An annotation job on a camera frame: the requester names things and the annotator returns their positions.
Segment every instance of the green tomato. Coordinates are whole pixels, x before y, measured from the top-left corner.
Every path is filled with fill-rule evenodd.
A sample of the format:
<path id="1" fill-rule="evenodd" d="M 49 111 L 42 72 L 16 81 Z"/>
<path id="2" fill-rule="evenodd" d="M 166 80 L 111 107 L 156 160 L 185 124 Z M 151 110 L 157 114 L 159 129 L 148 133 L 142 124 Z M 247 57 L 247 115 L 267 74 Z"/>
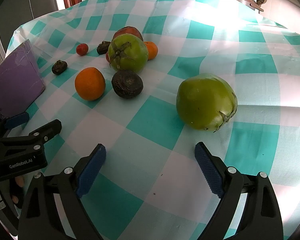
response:
<path id="1" fill-rule="evenodd" d="M 209 73 L 184 80 L 178 89 L 177 112 L 197 130 L 217 131 L 237 111 L 237 97 L 229 84 Z"/>
<path id="2" fill-rule="evenodd" d="M 140 71 L 148 61 L 148 49 L 141 39 L 122 34 L 111 41 L 108 49 L 111 66 L 115 70 Z"/>

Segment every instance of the tangerine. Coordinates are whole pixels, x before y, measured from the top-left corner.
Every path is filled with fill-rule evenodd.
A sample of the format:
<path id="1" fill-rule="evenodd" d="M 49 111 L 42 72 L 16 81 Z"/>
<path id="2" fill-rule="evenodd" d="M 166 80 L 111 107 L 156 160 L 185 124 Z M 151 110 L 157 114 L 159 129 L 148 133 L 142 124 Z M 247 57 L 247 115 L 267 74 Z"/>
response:
<path id="1" fill-rule="evenodd" d="M 106 89 L 106 81 L 99 70 L 88 67 L 76 76 L 74 87 L 82 99 L 92 101 L 102 96 Z"/>
<path id="2" fill-rule="evenodd" d="M 146 45 L 149 52 L 148 60 L 154 59 L 158 54 L 157 45 L 155 45 L 152 41 L 144 41 L 144 44 Z"/>

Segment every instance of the shriveled dark fruit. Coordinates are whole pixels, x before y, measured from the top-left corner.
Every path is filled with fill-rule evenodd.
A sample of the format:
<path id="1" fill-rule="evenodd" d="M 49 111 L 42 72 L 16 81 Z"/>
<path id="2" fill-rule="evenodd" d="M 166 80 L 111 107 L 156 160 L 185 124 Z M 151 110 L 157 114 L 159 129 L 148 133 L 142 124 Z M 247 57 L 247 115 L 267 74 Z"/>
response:
<path id="1" fill-rule="evenodd" d="M 114 92 L 121 98 L 134 98 L 143 90 L 142 79 L 131 70 L 119 70 L 112 77 Z"/>
<path id="2" fill-rule="evenodd" d="M 60 75 L 63 71 L 65 71 L 68 67 L 67 62 L 62 60 L 57 60 L 55 64 L 52 66 L 52 73 L 55 75 Z"/>
<path id="3" fill-rule="evenodd" d="M 103 41 L 97 47 L 97 52 L 99 55 L 106 54 L 110 45 L 110 41 Z"/>

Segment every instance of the blue gripper pad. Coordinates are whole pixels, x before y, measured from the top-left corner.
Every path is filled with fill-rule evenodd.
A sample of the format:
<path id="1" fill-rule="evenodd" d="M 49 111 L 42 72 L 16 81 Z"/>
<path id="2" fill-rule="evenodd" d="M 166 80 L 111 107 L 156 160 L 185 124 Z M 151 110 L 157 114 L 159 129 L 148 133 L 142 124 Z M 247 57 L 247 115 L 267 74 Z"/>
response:
<path id="1" fill-rule="evenodd" d="M 222 187 L 222 176 L 213 163 L 213 156 L 210 152 L 207 152 L 200 143 L 197 143 L 194 148 L 194 156 L 212 193 L 222 198 L 225 194 Z"/>
<path id="2" fill-rule="evenodd" d="M 25 122 L 28 122 L 30 119 L 29 114 L 24 112 L 22 114 L 18 114 L 6 120 L 4 125 L 5 129 L 12 130 L 13 128 L 22 125 Z"/>
<path id="3" fill-rule="evenodd" d="M 76 194 L 78 198 L 81 198 L 89 192 L 101 169 L 101 166 L 106 160 L 106 148 L 102 144 L 98 144 L 91 154 L 93 156 L 88 161 L 77 179 L 78 185 Z"/>

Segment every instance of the dark brown fruit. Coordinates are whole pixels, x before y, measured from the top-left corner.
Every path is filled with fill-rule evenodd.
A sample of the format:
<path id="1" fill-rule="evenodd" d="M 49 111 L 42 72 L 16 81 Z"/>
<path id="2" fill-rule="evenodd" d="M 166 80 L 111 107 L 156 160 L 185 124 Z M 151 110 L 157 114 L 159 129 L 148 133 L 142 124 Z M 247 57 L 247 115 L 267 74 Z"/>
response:
<path id="1" fill-rule="evenodd" d="M 131 70 L 119 70 L 113 75 L 111 84 L 114 92 L 121 98 L 134 98 L 143 90 L 142 79 Z"/>
<path id="2" fill-rule="evenodd" d="M 110 45 L 110 41 L 103 41 L 97 47 L 97 52 L 99 55 L 106 54 Z"/>
<path id="3" fill-rule="evenodd" d="M 113 35 L 113 38 L 114 39 L 115 37 L 118 37 L 119 35 L 121 34 L 132 34 L 132 35 L 135 35 L 136 37 L 138 37 L 140 40 L 143 41 L 143 38 L 142 38 L 142 35 L 140 33 L 140 31 L 138 31 L 137 28 L 135 27 L 131 27 L 131 26 L 126 26 L 120 30 L 118 30 L 114 35 Z"/>
<path id="4" fill-rule="evenodd" d="M 55 75 L 60 75 L 68 67 L 67 62 L 62 60 L 57 60 L 57 62 L 52 66 L 52 73 Z"/>

